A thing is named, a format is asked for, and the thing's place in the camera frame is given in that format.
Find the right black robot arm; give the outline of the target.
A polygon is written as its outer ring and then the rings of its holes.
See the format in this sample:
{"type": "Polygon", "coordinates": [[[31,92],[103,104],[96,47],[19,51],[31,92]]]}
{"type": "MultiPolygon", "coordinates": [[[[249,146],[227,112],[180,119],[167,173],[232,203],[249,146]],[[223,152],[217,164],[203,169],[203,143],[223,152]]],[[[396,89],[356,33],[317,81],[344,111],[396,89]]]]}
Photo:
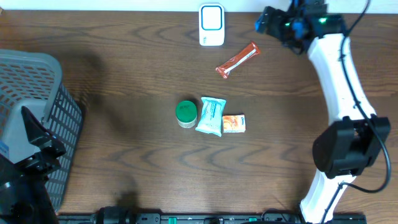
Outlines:
{"type": "Polygon", "coordinates": [[[330,223],[347,188],[379,154],[387,154],[391,130],[366,98],[351,56],[350,33],[341,14],[330,14],[324,1],[292,1],[286,11],[264,8],[255,24],[314,66],[328,110],[328,128],[313,143],[317,168],[300,203],[302,223],[330,223]]]}

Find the orange Kleenex tissue pack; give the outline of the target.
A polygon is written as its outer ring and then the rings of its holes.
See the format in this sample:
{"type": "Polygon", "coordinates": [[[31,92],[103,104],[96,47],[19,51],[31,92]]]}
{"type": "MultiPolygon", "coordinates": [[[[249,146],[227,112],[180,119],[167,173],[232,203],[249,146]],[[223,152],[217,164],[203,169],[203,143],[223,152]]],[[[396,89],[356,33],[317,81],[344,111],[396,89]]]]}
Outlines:
{"type": "Polygon", "coordinates": [[[223,116],[224,133],[244,133],[246,131],[245,115],[226,115],[223,116]]]}

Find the green lid jar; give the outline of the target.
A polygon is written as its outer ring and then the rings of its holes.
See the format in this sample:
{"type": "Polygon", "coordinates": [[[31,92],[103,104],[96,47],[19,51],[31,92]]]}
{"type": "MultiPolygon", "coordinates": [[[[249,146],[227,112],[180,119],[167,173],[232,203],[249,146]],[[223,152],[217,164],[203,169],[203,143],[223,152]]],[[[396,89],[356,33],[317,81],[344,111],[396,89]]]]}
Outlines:
{"type": "Polygon", "coordinates": [[[197,122],[197,107],[192,101],[181,101],[176,106],[175,115],[177,123],[182,128],[192,128],[197,122]]]}

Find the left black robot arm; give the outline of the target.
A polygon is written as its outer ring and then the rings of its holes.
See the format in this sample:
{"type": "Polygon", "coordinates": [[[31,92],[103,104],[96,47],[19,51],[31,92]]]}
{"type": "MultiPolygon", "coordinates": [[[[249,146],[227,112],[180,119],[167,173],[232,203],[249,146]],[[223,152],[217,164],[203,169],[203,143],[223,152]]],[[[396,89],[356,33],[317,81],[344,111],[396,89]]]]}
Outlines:
{"type": "Polygon", "coordinates": [[[27,107],[21,115],[29,144],[40,151],[16,164],[1,155],[1,223],[58,223],[45,183],[61,168],[65,146],[27,107]]]}

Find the teal wet wipes pack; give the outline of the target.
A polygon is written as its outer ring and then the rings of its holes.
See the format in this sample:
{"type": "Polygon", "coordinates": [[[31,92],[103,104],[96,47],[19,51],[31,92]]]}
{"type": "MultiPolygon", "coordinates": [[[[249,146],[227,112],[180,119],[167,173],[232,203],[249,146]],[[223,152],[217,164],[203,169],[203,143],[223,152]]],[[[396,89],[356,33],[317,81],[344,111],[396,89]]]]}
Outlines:
{"type": "Polygon", "coordinates": [[[226,100],[204,96],[201,101],[203,103],[201,118],[195,130],[221,137],[221,122],[226,100]]]}

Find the red Top chocolate bar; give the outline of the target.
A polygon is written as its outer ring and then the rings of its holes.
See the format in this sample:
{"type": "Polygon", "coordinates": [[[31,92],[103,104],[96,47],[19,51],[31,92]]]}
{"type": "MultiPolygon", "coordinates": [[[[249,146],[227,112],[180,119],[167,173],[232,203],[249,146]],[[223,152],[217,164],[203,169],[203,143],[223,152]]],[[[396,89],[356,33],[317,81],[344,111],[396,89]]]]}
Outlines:
{"type": "Polygon", "coordinates": [[[229,74],[236,67],[249,60],[255,55],[261,54],[261,50],[257,46],[255,42],[250,42],[245,48],[242,49],[238,54],[229,59],[224,64],[215,68],[215,71],[218,72],[224,79],[229,77],[229,74]]]}

